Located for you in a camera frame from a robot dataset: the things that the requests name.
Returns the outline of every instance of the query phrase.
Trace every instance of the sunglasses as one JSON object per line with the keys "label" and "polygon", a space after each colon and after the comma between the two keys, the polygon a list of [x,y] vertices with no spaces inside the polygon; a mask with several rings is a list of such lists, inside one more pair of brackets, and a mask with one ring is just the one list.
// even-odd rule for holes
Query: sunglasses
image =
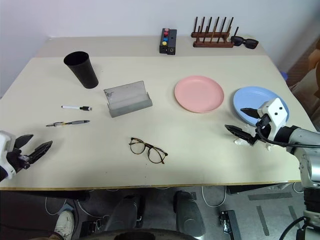
{"label": "sunglasses", "polygon": [[248,49],[255,49],[258,45],[258,41],[254,40],[254,39],[244,39],[241,36],[232,36],[231,37],[231,42],[235,45],[235,46],[240,46],[241,44],[244,44],[246,48]]}
{"label": "sunglasses", "polygon": [[154,164],[159,164],[159,163],[165,164],[164,159],[166,156],[168,156],[168,153],[163,151],[161,148],[153,146],[135,137],[131,137],[131,141],[129,145],[130,145],[131,152],[133,152],[134,154],[142,154],[146,149],[146,147],[149,148],[148,159],[150,160],[150,162]]}

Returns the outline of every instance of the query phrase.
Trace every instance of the white table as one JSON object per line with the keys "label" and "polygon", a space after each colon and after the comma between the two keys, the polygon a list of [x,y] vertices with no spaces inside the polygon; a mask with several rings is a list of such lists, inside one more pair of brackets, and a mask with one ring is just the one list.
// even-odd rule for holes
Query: white table
{"label": "white table", "polygon": [[[79,190],[119,187],[244,185],[299,181],[298,160],[282,147],[267,151],[234,144],[224,124],[243,127],[233,109],[239,88],[260,86],[280,95],[290,109],[288,126],[314,131],[302,106],[259,46],[193,48],[190,37],[179,37],[175,56],[158,53],[158,37],[54,38],[32,58],[0,100],[0,129],[16,136],[34,134],[22,148],[28,154],[53,140],[47,154],[0,189]],[[75,50],[89,53],[99,80],[85,89],[64,65]],[[174,97],[176,83],[190,75],[217,81],[222,105],[209,113],[183,109]],[[153,106],[111,118],[103,89],[144,81]],[[62,109],[61,105],[93,110]],[[91,120],[60,128],[53,122]],[[168,153],[165,164],[154,164],[147,153],[130,151],[137,137]]]}

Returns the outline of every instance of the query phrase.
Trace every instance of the blue plate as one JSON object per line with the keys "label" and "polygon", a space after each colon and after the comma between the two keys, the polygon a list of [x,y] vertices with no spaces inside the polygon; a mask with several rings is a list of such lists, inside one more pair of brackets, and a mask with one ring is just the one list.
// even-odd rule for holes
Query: blue plate
{"label": "blue plate", "polygon": [[289,109],[285,101],[277,94],[275,94],[273,91],[270,91],[263,87],[247,86],[240,88],[238,91],[235,92],[233,96],[233,105],[235,111],[239,114],[242,120],[244,120],[246,123],[252,126],[255,126],[258,120],[254,117],[248,116],[247,114],[243,113],[242,111],[240,111],[240,109],[258,109],[261,107],[262,104],[274,98],[279,98],[281,100],[286,112],[288,113],[286,117],[286,121],[288,121]]}

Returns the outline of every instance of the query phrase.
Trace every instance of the sneaker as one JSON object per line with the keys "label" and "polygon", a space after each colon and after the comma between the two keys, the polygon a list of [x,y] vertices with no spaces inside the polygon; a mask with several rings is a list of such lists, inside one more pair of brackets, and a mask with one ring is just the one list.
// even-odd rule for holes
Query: sneaker
{"label": "sneaker", "polygon": [[63,211],[54,228],[54,232],[60,234],[64,240],[71,240],[75,227],[74,216],[70,211]]}

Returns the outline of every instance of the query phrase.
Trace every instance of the marker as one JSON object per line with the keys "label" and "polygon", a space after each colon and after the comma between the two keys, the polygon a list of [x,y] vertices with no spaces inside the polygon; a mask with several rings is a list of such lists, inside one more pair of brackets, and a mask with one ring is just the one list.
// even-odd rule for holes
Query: marker
{"label": "marker", "polygon": [[90,106],[64,106],[64,105],[62,105],[61,107],[63,109],[80,109],[83,111],[91,111],[92,110],[92,107],[90,107]]}
{"label": "marker", "polygon": [[79,120],[79,121],[70,121],[70,122],[63,122],[63,121],[58,121],[54,122],[52,124],[46,125],[46,127],[58,127],[58,126],[65,126],[65,125],[75,125],[75,124],[85,124],[89,123],[89,120]]}

